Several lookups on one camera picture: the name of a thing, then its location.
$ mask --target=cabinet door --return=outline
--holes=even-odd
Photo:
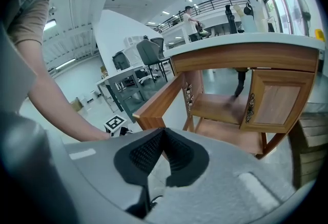
[[[303,110],[314,73],[274,69],[252,70],[248,105],[240,128],[286,133]]]

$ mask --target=black metal railing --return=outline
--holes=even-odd
[[[197,7],[193,6],[193,13],[191,14],[191,17],[207,13],[209,11],[214,11],[217,9],[222,9],[226,5],[245,5],[246,3],[249,3],[250,0],[209,0],[206,2],[203,2],[201,4],[198,4]],[[183,22],[183,14],[185,11],[179,11],[177,14],[174,14],[171,18],[167,19],[165,22],[161,23],[158,26],[154,26],[157,29],[157,32],[162,33],[165,30],[168,30],[169,28]]]

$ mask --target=wooden shelf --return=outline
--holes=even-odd
[[[247,97],[232,100],[231,96],[199,94],[190,111],[192,115],[240,125],[247,105]]]
[[[231,143],[252,154],[263,154],[261,133],[241,131],[238,125],[202,119],[196,133]]]

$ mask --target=office chair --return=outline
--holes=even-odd
[[[156,43],[153,43],[153,42],[145,39],[145,40],[141,41],[139,44],[137,44],[137,49],[138,49],[138,52],[140,54],[143,64],[148,66],[150,74],[153,78],[153,81],[154,81],[154,76],[153,76],[150,66],[158,65],[162,75],[165,77],[165,80],[167,82],[168,79],[166,77],[165,69],[164,69],[164,66],[162,63],[163,61],[166,61],[167,59],[161,60],[158,58],[159,46]]]
[[[163,55],[163,46],[164,46],[164,39],[161,37],[157,37],[157,38],[152,38],[150,39],[151,42],[156,43],[159,46],[159,51],[158,51],[158,58],[164,58]]]

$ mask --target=floor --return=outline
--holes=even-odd
[[[167,76],[168,80],[171,80],[173,78],[172,72],[168,73]],[[234,69],[204,70],[203,82],[205,93],[232,95],[238,84],[237,72]],[[160,77],[156,83],[153,83],[151,80],[145,81],[143,89],[147,98],[154,95],[165,83],[163,77]],[[244,90],[241,95],[247,96],[249,94],[250,85],[251,72],[249,71],[246,74]],[[315,92],[311,94],[309,101],[311,101],[311,103],[328,103],[326,95],[327,89],[328,78],[319,76],[314,86]],[[79,114],[101,130],[105,130],[103,126],[104,122],[109,120],[114,114],[119,114],[128,120],[127,126],[130,130],[133,132],[141,131],[138,123],[132,123],[125,112],[112,112],[102,97],[89,103],[89,106],[80,110]],[[268,134],[268,141],[273,135],[274,134]],[[65,138],[64,142],[68,143],[71,141],[75,140],[71,139],[68,141],[68,138]],[[274,174],[292,183],[292,154],[287,137],[268,156],[262,159],[261,162],[271,169]],[[170,174],[169,163],[161,156],[153,172],[148,177],[151,199],[164,193],[166,186],[165,181]]]

